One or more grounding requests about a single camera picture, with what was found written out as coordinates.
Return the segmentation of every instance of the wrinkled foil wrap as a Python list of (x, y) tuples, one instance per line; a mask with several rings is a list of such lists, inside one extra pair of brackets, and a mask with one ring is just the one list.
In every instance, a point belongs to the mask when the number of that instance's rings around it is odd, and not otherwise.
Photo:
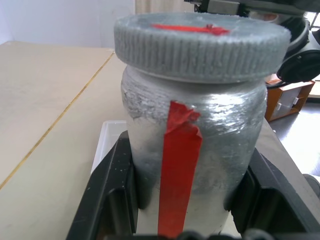
[(219, 233), (226, 222), (233, 193), (254, 151), (266, 111), (263, 79), (229, 84), (180, 82), (145, 74), (127, 66), (121, 94), (140, 210), (138, 234), (157, 234), (164, 134), (170, 101), (193, 108), (203, 142), (184, 231)]

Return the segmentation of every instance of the jar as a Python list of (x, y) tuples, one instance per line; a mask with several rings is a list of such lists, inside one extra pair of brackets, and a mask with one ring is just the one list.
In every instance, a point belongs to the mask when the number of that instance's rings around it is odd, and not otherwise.
[[(213, 24), (230, 32), (213, 35), (158, 29), (154, 24), (199, 28)], [(262, 127), (264, 78), (281, 66), (289, 31), (238, 16), (156, 13), (118, 20), (114, 40), (117, 56), (128, 64), (121, 93), (137, 177), (137, 233), (158, 232), (171, 101), (200, 113), (194, 124), (202, 145), (183, 230), (219, 233)]]

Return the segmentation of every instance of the white tray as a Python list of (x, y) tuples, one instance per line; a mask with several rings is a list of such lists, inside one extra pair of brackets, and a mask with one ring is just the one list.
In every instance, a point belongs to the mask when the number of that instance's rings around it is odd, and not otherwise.
[(127, 122), (123, 120), (105, 121), (102, 124), (99, 142), (98, 146), (96, 147), (93, 165), (91, 168), (91, 174), (99, 165), (99, 163), (104, 159), (107, 153), (111, 150), (111, 148), (115, 145), (120, 134), (126, 130)]

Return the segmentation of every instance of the black holder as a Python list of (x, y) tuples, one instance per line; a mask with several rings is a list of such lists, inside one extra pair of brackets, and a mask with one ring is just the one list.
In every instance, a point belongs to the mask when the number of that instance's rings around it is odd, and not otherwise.
[[(320, 239), (320, 234), (289, 234), (317, 233), (320, 224), (282, 172), (256, 149), (234, 199), (228, 210), (231, 210), (236, 229), (247, 239)], [(66, 239), (166, 239), (162, 236), (132, 236), (137, 229), (137, 200), (134, 165), (128, 132), (125, 131), (93, 171)], [(177, 239), (203, 238), (189, 232), (182, 233)], [(209, 239), (233, 238), (217, 235)]]

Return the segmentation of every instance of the red tape strip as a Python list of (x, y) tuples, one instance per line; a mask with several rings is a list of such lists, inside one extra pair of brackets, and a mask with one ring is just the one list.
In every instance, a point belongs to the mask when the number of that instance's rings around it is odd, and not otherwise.
[(212, 24), (207, 24), (205, 27), (165, 24), (153, 24), (152, 26), (157, 29), (174, 30), (180, 32), (208, 33), (216, 36), (230, 33), (230, 31), (224, 27), (213, 26)]
[(164, 134), (158, 234), (176, 238), (184, 229), (187, 207), (202, 144), (199, 128), (190, 122), (200, 113), (171, 101)]

